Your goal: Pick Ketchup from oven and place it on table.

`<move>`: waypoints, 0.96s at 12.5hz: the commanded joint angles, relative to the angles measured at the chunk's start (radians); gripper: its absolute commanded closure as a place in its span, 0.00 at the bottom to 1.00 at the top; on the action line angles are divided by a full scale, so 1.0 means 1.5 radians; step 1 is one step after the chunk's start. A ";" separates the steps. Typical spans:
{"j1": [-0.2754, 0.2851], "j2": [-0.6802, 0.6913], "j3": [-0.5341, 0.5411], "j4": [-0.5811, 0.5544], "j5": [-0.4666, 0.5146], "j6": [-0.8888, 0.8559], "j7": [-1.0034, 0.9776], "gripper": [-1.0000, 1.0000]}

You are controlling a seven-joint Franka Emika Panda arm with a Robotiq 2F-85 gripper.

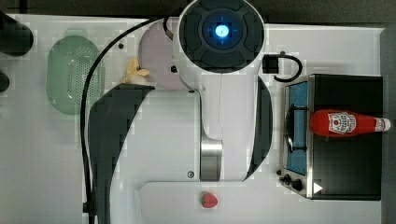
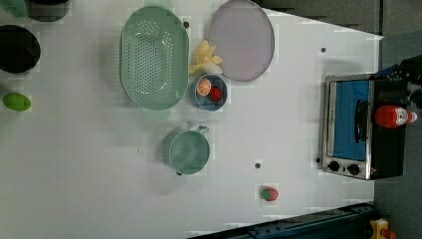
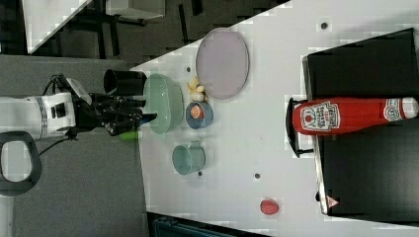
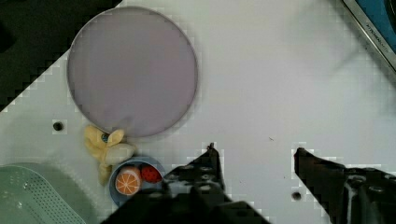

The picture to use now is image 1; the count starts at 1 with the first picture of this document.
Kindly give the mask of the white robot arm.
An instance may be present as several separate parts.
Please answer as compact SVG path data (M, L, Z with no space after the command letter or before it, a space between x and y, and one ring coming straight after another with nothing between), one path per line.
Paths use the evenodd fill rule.
M173 37L182 89L119 84L92 106L96 224L143 224L147 183L243 182L255 173L273 133L264 34L247 0L193 0Z

